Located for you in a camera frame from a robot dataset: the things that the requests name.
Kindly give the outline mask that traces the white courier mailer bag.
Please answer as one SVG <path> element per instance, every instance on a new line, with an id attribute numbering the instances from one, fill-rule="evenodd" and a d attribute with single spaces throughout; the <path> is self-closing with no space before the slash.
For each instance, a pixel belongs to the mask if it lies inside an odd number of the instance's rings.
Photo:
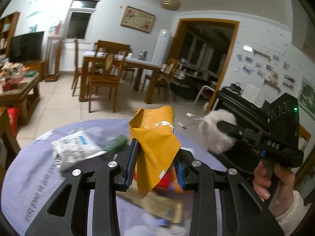
<path id="1" fill-rule="evenodd" d="M 75 164 L 105 154 L 85 131 L 78 131 L 51 143 L 56 168 L 66 171 Z"/>

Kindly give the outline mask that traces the red drink carton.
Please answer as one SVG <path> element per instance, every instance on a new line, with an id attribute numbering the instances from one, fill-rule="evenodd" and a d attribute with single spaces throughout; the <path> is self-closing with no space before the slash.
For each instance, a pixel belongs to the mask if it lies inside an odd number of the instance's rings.
<path id="1" fill-rule="evenodd" d="M 167 192 L 173 192 L 175 194 L 184 193 L 177 181 L 175 169 L 173 167 L 164 173 L 164 176 L 160 179 L 160 182 L 158 182 L 152 191 L 157 192 L 158 194 Z"/>

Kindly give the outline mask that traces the yellow snack wrapper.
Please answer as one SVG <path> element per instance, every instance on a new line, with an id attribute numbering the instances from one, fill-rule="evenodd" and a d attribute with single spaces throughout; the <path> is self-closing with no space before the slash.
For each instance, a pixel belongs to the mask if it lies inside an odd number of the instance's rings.
<path id="1" fill-rule="evenodd" d="M 175 111 L 171 106 L 139 108 L 129 121 L 130 138 L 141 150 L 136 162 L 138 194 L 144 198 L 162 180 L 181 144 L 174 131 Z"/>

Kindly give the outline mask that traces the black piano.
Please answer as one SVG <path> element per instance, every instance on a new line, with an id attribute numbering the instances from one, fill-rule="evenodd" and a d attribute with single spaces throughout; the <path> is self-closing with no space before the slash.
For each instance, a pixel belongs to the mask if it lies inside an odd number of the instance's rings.
<path id="1" fill-rule="evenodd" d="M 270 131 L 269 116 L 261 109 L 227 87 L 217 92 L 215 110 L 224 109 L 236 117 L 239 126 L 268 133 Z"/>

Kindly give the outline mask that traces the purple floral tablecloth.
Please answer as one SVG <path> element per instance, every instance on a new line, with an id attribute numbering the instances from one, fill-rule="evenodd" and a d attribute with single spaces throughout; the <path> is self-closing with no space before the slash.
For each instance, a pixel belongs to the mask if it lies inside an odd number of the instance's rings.
<path id="1" fill-rule="evenodd" d="M 53 129 L 21 149 L 7 170 L 1 193 L 1 209 L 18 235 L 27 228 L 63 182 L 64 177 L 55 167 L 51 143 L 77 131 L 85 131 L 99 145 L 109 137 L 129 135 L 126 119 L 95 119 Z M 130 202 L 116 198 L 121 235 L 189 235 L 192 216 L 192 192 L 168 196 L 182 200 L 183 222 L 167 227 L 155 216 Z"/>

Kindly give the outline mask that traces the white fluffy item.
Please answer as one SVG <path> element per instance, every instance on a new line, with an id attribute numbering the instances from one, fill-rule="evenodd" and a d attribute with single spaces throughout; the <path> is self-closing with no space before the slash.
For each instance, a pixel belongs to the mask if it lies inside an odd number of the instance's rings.
<path id="1" fill-rule="evenodd" d="M 217 127 L 217 124 L 221 121 L 236 125 L 234 114 L 224 109 L 219 109 L 211 111 L 200 119 L 199 132 L 202 142 L 211 152 L 219 155 L 234 146 L 236 139 L 229 137 Z"/>

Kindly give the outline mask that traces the beige paper packet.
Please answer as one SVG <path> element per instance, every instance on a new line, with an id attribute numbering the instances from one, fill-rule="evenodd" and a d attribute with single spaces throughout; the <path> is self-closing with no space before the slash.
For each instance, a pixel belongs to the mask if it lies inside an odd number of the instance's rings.
<path id="1" fill-rule="evenodd" d="M 183 220 L 183 203 L 180 200 L 163 197 L 154 192 L 149 192 L 144 198 L 141 198 L 137 189 L 134 188 L 116 194 L 151 215 L 165 219 L 170 223 L 179 224 Z"/>

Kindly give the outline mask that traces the green gum pack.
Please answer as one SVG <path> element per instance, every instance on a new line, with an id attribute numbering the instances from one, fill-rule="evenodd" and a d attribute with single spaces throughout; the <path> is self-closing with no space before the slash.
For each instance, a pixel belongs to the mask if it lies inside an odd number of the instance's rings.
<path id="1" fill-rule="evenodd" d="M 103 144 L 101 149 L 105 152 L 119 152 L 127 145 L 128 139 L 125 135 L 120 134 L 115 137 L 108 137 Z"/>

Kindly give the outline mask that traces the red gift bag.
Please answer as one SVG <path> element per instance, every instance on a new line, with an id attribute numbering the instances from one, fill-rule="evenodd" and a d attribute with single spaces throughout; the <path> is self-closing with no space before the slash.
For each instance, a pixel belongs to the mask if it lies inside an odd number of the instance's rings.
<path id="1" fill-rule="evenodd" d="M 7 113 L 14 137 L 16 137 L 18 132 L 19 109 L 15 107 L 8 107 Z"/>

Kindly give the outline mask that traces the wooden dining chair right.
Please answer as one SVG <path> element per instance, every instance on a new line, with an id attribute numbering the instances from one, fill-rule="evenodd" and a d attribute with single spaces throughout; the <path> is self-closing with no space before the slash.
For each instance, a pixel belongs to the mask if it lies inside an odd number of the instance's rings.
<path id="1" fill-rule="evenodd" d="M 160 74 L 155 84 L 157 87 L 157 93 L 160 94 L 160 88 L 164 91 L 164 100 L 167 100 L 168 91 L 170 90 L 170 83 L 180 65 L 180 61 L 170 59 L 167 64 L 164 64 L 160 68 Z"/>

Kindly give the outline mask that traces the wooden dining chair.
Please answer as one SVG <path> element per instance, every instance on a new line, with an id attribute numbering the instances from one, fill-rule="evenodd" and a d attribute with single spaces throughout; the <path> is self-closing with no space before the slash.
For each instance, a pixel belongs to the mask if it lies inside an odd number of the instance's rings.
<path id="1" fill-rule="evenodd" d="M 92 112 L 92 91 L 99 87 L 109 88 L 109 98 L 113 98 L 113 112 L 116 112 L 118 86 L 129 48 L 127 44 L 98 41 L 96 51 L 102 50 L 103 54 L 95 55 L 88 77 L 89 112 Z"/>
<path id="2" fill-rule="evenodd" d="M 164 100 L 167 100 L 168 91 L 170 90 L 170 83 L 180 65 L 180 61 L 170 59 L 167 64 L 164 64 L 160 68 L 160 74 L 155 84 L 157 87 L 157 93 L 160 94 L 160 88 L 164 91 Z"/>

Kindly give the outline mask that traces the wooden coffee table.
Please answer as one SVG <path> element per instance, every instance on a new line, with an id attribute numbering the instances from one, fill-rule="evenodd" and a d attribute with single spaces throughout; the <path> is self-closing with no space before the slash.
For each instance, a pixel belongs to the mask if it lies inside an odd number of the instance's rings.
<path id="1" fill-rule="evenodd" d="M 1 106 L 19 109 L 19 123 L 28 124 L 40 100 L 40 74 L 22 63 L 7 62 L 1 67 Z"/>

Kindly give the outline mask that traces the white standing air conditioner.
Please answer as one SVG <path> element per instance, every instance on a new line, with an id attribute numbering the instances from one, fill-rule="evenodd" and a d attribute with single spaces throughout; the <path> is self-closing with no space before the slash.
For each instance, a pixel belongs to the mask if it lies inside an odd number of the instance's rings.
<path id="1" fill-rule="evenodd" d="M 171 38 L 171 31 L 166 29 L 160 30 L 151 60 L 154 65 L 162 65 L 166 61 Z"/>

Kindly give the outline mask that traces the wooden dining chair front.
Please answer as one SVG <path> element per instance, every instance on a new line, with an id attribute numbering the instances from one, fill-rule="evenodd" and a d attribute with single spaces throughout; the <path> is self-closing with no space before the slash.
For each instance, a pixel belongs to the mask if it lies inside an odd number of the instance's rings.
<path id="1" fill-rule="evenodd" d="M 109 88 L 109 98 L 113 98 L 113 112 L 116 112 L 118 86 L 129 48 L 127 44 L 98 41 L 96 51 L 102 50 L 103 54 L 95 55 L 88 77 L 89 112 L 92 112 L 92 91 L 99 87 Z"/>

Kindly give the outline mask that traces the black television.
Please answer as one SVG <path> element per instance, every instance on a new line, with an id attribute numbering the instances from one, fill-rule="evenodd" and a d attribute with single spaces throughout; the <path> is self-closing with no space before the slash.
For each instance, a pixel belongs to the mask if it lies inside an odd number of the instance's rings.
<path id="1" fill-rule="evenodd" d="M 43 31 L 12 37 L 8 60 L 12 63 L 41 60 L 43 37 Z"/>

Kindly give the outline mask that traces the ceiling lamp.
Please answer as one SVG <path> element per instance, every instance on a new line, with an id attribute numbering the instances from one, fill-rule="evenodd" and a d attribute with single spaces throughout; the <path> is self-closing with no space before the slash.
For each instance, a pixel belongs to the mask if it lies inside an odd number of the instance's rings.
<path id="1" fill-rule="evenodd" d="M 162 9 L 168 11 L 178 11 L 181 8 L 181 1 L 180 0 L 160 0 L 160 6 Z"/>

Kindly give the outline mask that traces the wooden bookshelf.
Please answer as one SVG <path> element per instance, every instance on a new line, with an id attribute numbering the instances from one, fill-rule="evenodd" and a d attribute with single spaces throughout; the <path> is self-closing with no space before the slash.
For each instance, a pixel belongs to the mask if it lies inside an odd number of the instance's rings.
<path id="1" fill-rule="evenodd" d="M 1 18 L 1 55 L 8 57 L 10 49 L 10 41 L 16 31 L 20 12 L 14 12 Z"/>

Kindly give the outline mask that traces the framed wall picture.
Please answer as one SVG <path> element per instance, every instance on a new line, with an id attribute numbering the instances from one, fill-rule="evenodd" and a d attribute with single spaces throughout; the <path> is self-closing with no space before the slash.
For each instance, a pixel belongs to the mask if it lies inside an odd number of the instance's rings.
<path id="1" fill-rule="evenodd" d="M 151 33 L 156 16 L 148 12 L 127 6 L 121 20 L 121 26 Z"/>

